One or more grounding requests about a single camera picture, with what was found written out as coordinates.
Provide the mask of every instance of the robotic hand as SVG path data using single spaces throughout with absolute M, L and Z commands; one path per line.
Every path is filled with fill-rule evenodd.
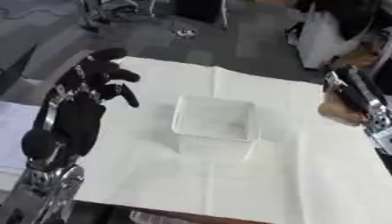
M 0 207 L 1 223 L 67 222 L 84 180 L 83 168 L 76 162 L 95 145 L 106 110 L 101 102 L 121 95 L 131 107 L 139 106 L 127 86 L 108 84 L 139 81 L 139 75 L 111 62 L 124 56 L 120 48 L 94 52 L 69 69 L 46 94 L 33 128 L 22 140 L 26 169 Z
M 355 66 L 345 66 L 325 76 L 323 116 L 364 127 L 382 161 L 392 174 L 392 113 L 379 88 Z

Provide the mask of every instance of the white paper sheet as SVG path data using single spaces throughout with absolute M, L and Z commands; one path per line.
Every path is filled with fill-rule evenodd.
M 152 59 L 122 66 L 142 75 L 128 84 L 141 107 L 106 102 L 77 200 L 279 224 L 392 220 L 392 178 L 361 129 L 318 115 L 320 86 Z M 171 132 L 181 95 L 255 103 L 269 143 L 242 164 L 182 156 Z M 11 181 L 0 175 L 2 189 Z
M 19 174 L 25 168 L 21 140 L 37 113 L 38 107 L 0 102 L 0 172 Z

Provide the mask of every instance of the gray carpet floor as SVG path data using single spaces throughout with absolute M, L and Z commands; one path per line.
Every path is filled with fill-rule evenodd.
M 9 17 L 22 17 L 3 19 L 0 10 L 0 67 L 9 67 L 38 43 L 38 50 L 24 72 L 24 76 L 36 81 L 48 79 L 64 60 L 81 50 L 111 46 L 125 47 L 130 56 L 142 58 L 219 66 L 292 81 L 321 80 L 319 73 L 302 68 L 297 51 L 287 45 L 284 29 L 296 22 L 298 14 L 283 6 L 229 1 L 229 29 L 224 31 L 220 22 L 204 24 L 176 17 L 170 13 L 168 3 L 159 3 L 157 18 L 130 17 L 131 21 L 126 23 L 101 25 L 99 34 L 78 26 L 73 0 L 3 0 L 0 7 L 10 10 Z M 55 11 L 57 15 L 48 12 L 26 15 L 36 9 Z M 178 38 L 174 31 L 179 28 L 197 28 L 199 35 L 193 39 Z M 0 100 L 20 102 L 27 88 L 31 86 L 15 85 Z M 82 206 L 76 213 L 75 217 L 84 215 L 83 219 L 88 219 L 87 216 L 96 216 L 97 209 Z

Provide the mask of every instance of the transparent plastic box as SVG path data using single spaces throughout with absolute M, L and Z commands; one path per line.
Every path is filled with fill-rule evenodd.
M 256 107 L 245 101 L 181 96 L 172 130 L 179 152 L 194 158 L 241 161 L 256 147 Z

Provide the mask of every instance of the wire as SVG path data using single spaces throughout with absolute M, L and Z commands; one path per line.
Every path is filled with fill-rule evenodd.
M 46 13 L 52 14 L 53 16 L 58 17 L 58 18 L 62 18 L 62 17 L 66 17 L 66 16 L 71 15 L 71 14 L 64 14 L 63 15 L 63 14 L 59 14 L 59 13 L 52 11 L 52 10 L 42 9 L 42 10 L 27 11 L 25 14 L 23 14 L 22 16 L 19 16 L 19 17 L 10 17 L 10 10 L 3 8 L 3 7 L 0 7 L 0 14 L 3 14 L 3 19 L 6 19 L 6 20 L 26 18 L 36 12 L 46 12 Z

